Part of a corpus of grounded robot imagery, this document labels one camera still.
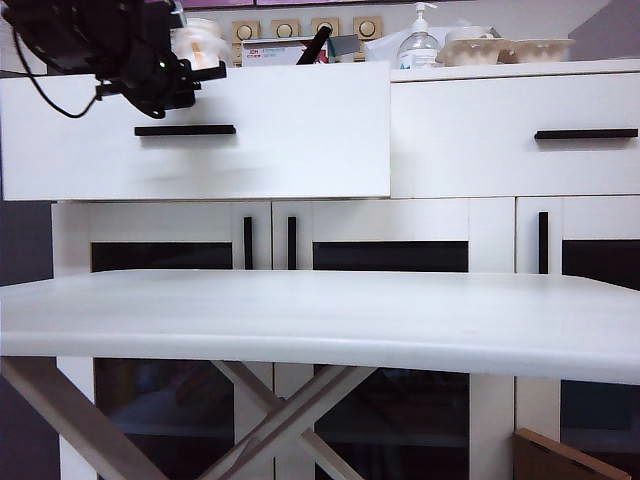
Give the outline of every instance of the black door handle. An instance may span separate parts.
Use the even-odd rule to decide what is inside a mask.
[[[244,269],[253,270],[253,219],[244,217]]]
[[[549,212],[538,213],[538,273],[549,273]]]
[[[192,135],[235,135],[233,125],[162,125],[156,127],[135,127],[136,137],[175,137]]]
[[[598,138],[636,138],[637,128],[600,128],[594,130],[538,130],[536,140],[580,140]]]
[[[297,270],[298,268],[298,251],[296,242],[298,240],[298,226],[296,217],[287,219],[287,268],[289,270]]]

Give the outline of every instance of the white drawer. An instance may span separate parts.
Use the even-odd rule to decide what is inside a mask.
[[[41,79],[77,111],[88,76]],[[106,98],[80,120],[26,79],[2,85],[4,195],[33,199],[240,199],[389,195],[385,64],[230,69],[164,120]],[[233,124],[236,135],[140,138],[134,127]]]
[[[637,129],[640,73],[391,87],[395,197],[640,193],[640,142],[534,140],[539,130]]]

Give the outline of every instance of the white container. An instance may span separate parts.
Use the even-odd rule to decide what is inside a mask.
[[[174,31],[173,51],[178,58],[191,62],[191,68],[202,70],[214,68],[224,61],[232,62],[231,49],[222,38],[222,28],[214,20],[189,18],[187,26]]]
[[[446,36],[446,43],[454,40],[471,40],[476,38],[495,38],[491,32],[493,27],[480,27],[471,25],[468,27],[454,28]]]

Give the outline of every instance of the hand sanitizer bottle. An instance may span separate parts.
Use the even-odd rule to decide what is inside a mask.
[[[438,40],[427,32],[429,24],[423,18],[425,7],[438,8],[430,3],[416,3],[418,19],[413,22],[411,35],[398,49],[398,68],[429,68],[436,64],[436,56],[440,50]]]

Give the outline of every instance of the table leg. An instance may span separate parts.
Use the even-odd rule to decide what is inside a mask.
[[[3,357],[0,372],[106,480],[167,480],[167,477],[46,359]]]
[[[234,385],[242,388],[265,415],[283,406],[284,400],[276,397],[242,362],[215,360],[211,363]],[[310,428],[304,431],[298,442],[333,480],[363,480],[351,465]]]
[[[199,480],[231,480],[253,464],[274,457],[375,370],[370,367],[325,367],[283,402],[280,408],[270,413]],[[259,443],[247,448],[253,438],[260,439]]]

